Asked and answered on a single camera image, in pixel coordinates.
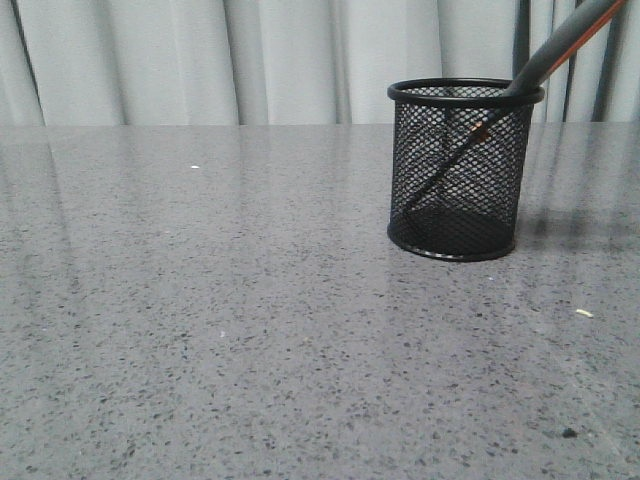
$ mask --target dark speck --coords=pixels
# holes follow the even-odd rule
[[[565,428],[562,432],[562,438],[576,438],[578,434],[573,428]]]

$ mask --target countertop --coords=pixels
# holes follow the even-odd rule
[[[478,263],[389,241],[391,149],[0,128],[0,478],[639,479],[640,123],[534,125]]]

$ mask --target curtain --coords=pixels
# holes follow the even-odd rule
[[[390,123],[389,84],[513,78],[579,0],[0,0],[0,125]],[[640,118],[640,0],[534,121]]]

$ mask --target mesh cup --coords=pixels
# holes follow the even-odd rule
[[[395,244],[452,261],[488,260],[513,250],[531,112],[544,91],[500,97],[508,84],[438,78],[389,87],[396,103],[387,233]],[[486,134],[469,142],[474,126],[498,112]]]

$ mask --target white curtain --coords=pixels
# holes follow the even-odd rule
[[[512,78],[579,0],[0,0],[0,125],[389,123],[389,84]],[[535,121],[640,118],[640,0]]]

